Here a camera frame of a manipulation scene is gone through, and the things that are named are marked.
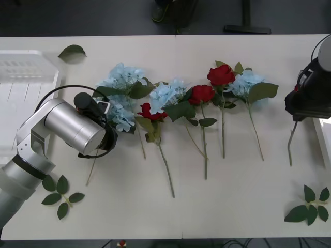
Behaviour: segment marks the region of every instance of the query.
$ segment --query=cable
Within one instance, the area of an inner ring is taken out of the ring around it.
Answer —
[[[326,40],[330,36],[331,36],[331,34],[325,36],[319,43],[317,43],[317,45],[315,46],[314,50],[311,53],[310,61],[312,61],[312,58],[314,57],[314,52],[315,52],[316,48],[319,46],[319,44],[321,44],[324,40]]]
[[[113,240],[111,239],[111,240],[109,240],[106,244],[104,244],[104,246],[103,247],[101,247],[101,248],[105,248],[110,242],[112,242]]]
[[[38,109],[40,109],[42,103],[43,103],[43,102],[46,100],[46,98],[49,97],[51,94],[53,94],[54,92],[56,92],[56,91],[58,91],[58,90],[60,90],[60,89],[72,88],[72,87],[76,87],[76,88],[84,88],[84,89],[90,89],[90,90],[92,90],[92,91],[94,91],[94,92],[99,93],[100,95],[102,95],[102,96],[104,97],[104,101],[107,101],[107,100],[108,100],[108,99],[107,99],[107,96],[106,96],[104,93],[102,93],[102,92],[100,92],[100,91],[98,91],[98,90],[96,90],[96,89],[93,89],[93,88],[91,88],[91,87],[84,86],[84,85],[78,85],[78,84],[65,85],[65,86],[61,86],[61,87],[55,88],[55,89],[51,90],[50,92],[48,92],[48,93],[47,93],[47,94],[46,94],[46,95],[40,100],[40,102],[38,103],[35,112],[37,112]]]

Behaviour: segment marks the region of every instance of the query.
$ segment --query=tabletop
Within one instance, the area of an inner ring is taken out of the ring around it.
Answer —
[[[176,199],[170,193],[167,171],[155,144],[144,141],[144,160],[138,134],[119,134],[115,149],[96,160],[91,182],[85,183],[93,160],[52,137],[49,159],[52,175],[65,175],[70,193],[86,197],[61,221],[57,206],[44,206],[48,195],[36,193],[4,227],[4,240],[35,239],[179,239],[243,237],[329,237],[331,222],[317,219],[311,226],[286,223],[285,215],[303,201],[304,185],[320,192],[331,187],[311,119],[298,125],[289,166],[287,142],[294,122],[284,108],[298,73],[324,35],[126,36],[0,38],[0,50],[40,50],[59,54],[66,46],[81,45],[87,58],[63,64],[65,84],[95,87],[117,63],[145,71],[153,83],[182,78],[190,86],[209,84],[215,60],[264,75],[279,85],[276,97],[253,108],[265,161],[262,162],[248,111],[243,105],[225,113],[226,157],[221,156],[221,122],[206,128],[208,179],[203,157],[196,151],[182,121],[162,126],[162,143]],[[77,89],[59,96],[73,103]],[[208,117],[221,119],[220,110],[206,107]],[[199,128],[190,127],[202,147]]]

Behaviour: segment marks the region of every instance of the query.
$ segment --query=blue artificial flower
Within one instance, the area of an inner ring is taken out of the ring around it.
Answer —
[[[264,77],[256,75],[253,71],[245,70],[243,75],[237,75],[233,83],[224,92],[232,92],[239,97],[247,97],[253,85],[263,82]]]
[[[106,86],[126,90],[137,81],[140,81],[142,85],[147,85],[147,82],[142,79],[143,77],[143,70],[136,67],[125,67],[123,63],[119,63],[110,71],[106,79],[97,83],[97,87]]]
[[[126,107],[130,109],[133,107],[132,103],[127,100],[125,96],[109,96],[109,103],[111,105],[107,119],[112,120],[116,125],[116,129],[119,132],[129,132],[131,127],[134,126],[134,113],[130,110],[127,110]]]
[[[149,103],[151,105],[151,114],[157,112],[163,113],[165,106],[170,104],[177,104],[178,101],[185,95],[186,86],[183,80],[174,79],[168,85],[160,82],[150,94]]]

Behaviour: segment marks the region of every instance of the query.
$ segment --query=leaf sprig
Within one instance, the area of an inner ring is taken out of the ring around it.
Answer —
[[[74,193],[70,195],[68,199],[65,194],[69,190],[69,182],[63,175],[59,178],[57,184],[55,184],[53,178],[50,175],[46,176],[46,178],[42,181],[42,186],[49,192],[57,191],[57,193],[52,193],[46,196],[41,204],[53,205],[60,201],[62,197],[66,201],[65,203],[62,203],[57,210],[57,217],[59,220],[63,219],[67,215],[69,206],[73,207],[72,203],[80,202],[85,197],[85,195],[82,193]]]
[[[308,186],[305,185],[305,205],[300,205],[293,208],[288,215],[285,217],[285,222],[301,222],[307,220],[308,226],[310,226],[317,218],[326,222],[329,218],[329,213],[322,204],[327,204],[327,200],[330,197],[330,191],[325,188],[320,194],[319,200],[316,200],[315,192]]]

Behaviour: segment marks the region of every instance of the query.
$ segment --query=white plastic tray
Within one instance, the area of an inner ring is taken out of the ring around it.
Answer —
[[[55,64],[39,51],[0,51],[0,165],[16,154],[17,129],[61,84],[63,74]]]

